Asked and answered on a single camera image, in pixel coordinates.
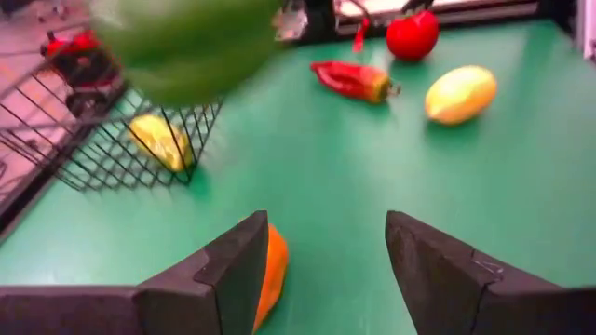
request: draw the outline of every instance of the green table surface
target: green table surface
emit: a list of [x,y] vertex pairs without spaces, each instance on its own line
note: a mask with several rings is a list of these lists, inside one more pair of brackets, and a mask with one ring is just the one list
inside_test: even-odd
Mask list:
[[[355,60],[403,84],[387,105],[322,87],[312,60]],[[429,124],[424,97],[479,64],[499,92],[478,120]],[[596,71],[547,21],[445,31],[426,62],[383,40],[287,51],[230,97],[189,187],[78,193],[55,181],[0,246],[1,284],[138,284],[256,209],[291,264],[263,334],[414,334],[384,228],[405,211],[571,287],[596,284]]]

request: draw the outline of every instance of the plastic toy fruit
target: plastic toy fruit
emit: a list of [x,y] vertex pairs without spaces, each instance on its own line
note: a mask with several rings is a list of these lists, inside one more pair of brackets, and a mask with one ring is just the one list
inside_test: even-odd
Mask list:
[[390,95],[398,95],[401,90],[387,73],[372,66],[327,60],[311,63],[310,69],[322,85],[352,99],[381,103]]
[[427,116],[443,125],[457,125],[488,107],[495,95],[496,79],[489,70],[475,65],[451,70],[428,90]]
[[261,288],[257,316],[254,318],[254,330],[261,326],[263,320],[278,302],[289,261],[290,253],[286,241],[278,233],[276,227],[269,223],[267,265],[264,271],[263,288]]
[[130,122],[129,128],[129,137],[139,150],[157,157],[169,170],[179,172],[192,164],[193,153],[188,137],[174,125],[168,126],[162,117],[153,114],[137,116]]
[[439,21],[433,13],[423,10],[405,19],[391,22],[386,32],[387,48],[398,59],[419,61],[439,39]]
[[212,101],[275,52],[277,0],[90,2],[97,36],[133,86],[168,106]]

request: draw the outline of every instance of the red tomato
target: red tomato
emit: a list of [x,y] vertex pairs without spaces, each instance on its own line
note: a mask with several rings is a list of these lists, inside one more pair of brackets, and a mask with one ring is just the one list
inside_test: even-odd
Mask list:
[[439,21],[424,10],[411,17],[394,20],[387,28],[389,51],[398,59],[418,61],[424,58],[439,39]]

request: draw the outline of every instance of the red chili pepper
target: red chili pepper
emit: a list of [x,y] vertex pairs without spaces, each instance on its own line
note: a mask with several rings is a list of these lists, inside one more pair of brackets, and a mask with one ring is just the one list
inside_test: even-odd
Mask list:
[[310,69],[321,84],[352,99],[379,103],[400,92],[386,73],[372,66],[328,60],[313,62]]

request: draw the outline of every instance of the yellow mango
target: yellow mango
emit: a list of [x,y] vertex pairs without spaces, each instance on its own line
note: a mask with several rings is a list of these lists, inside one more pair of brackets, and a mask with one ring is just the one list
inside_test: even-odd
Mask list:
[[458,125],[488,107],[495,95],[496,79],[489,70],[476,65],[460,67],[428,89],[427,116],[443,125]]
[[139,149],[145,154],[155,155],[169,170],[180,172],[193,162],[188,137],[174,125],[171,125],[170,131],[163,117],[153,114],[137,116],[132,119],[129,128],[129,137]]

